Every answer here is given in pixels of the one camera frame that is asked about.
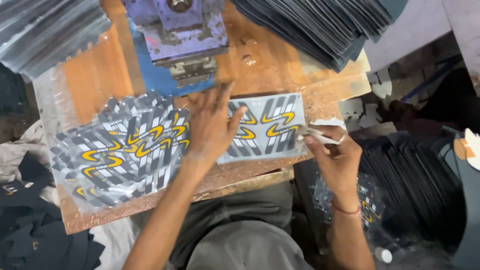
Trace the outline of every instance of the black cloth pile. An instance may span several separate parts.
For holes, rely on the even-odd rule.
[[[358,142],[360,172],[384,192],[382,226],[395,237],[415,235],[455,251],[467,222],[462,183],[445,161],[453,138],[415,139],[397,132]]]
[[[52,176],[28,152],[21,181],[0,184],[0,269],[92,270],[104,246],[88,230],[67,235],[60,209],[39,197]]]
[[[378,42],[407,0],[232,0],[254,23],[340,72],[367,39]]]

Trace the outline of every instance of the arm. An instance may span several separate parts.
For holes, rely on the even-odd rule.
[[[324,136],[339,140],[345,131],[339,126],[310,126]],[[373,256],[363,234],[357,195],[357,174],[361,147],[350,137],[339,146],[322,145],[311,136],[305,143],[315,155],[322,177],[334,194],[330,250],[334,265],[331,269],[373,270]],[[326,154],[324,147],[330,150]]]
[[[175,181],[154,209],[123,266],[124,270],[158,270],[174,247],[192,196],[206,173],[230,145],[246,108],[228,123],[227,90],[212,88],[199,95],[192,109],[192,137]]]

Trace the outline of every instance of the hand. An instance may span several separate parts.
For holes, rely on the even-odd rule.
[[[233,84],[213,87],[199,94],[191,112],[192,135],[187,158],[201,163],[205,173],[227,151],[247,107],[242,106],[228,121],[228,100]]]
[[[346,212],[358,209],[357,175],[362,153],[361,147],[355,143],[339,126],[309,125],[324,133],[324,136],[338,141],[346,136],[340,145],[323,145],[312,136],[305,136],[305,143],[314,154],[322,177],[334,194],[336,205]]]

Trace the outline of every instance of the white bottle cap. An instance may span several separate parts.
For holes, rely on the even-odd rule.
[[[392,253],[388,249],[384,249],[382,247],[375,248],[375,257],[382,262],[392,262]]]

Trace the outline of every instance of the red thread bracelet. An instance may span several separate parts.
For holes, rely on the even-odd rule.
[[[345,214],[345,215],[350,215],[350,216],[355,216],[355,215],[358,215],[360,213],[360,205],[359,205],[359,208],[357,209],[357,211],[355,212],[346,212],[342,209],[340,209],[337,205],[335,205],[334,201],[332,200],[332,208],[339,211],[340,213],[342,214]]]

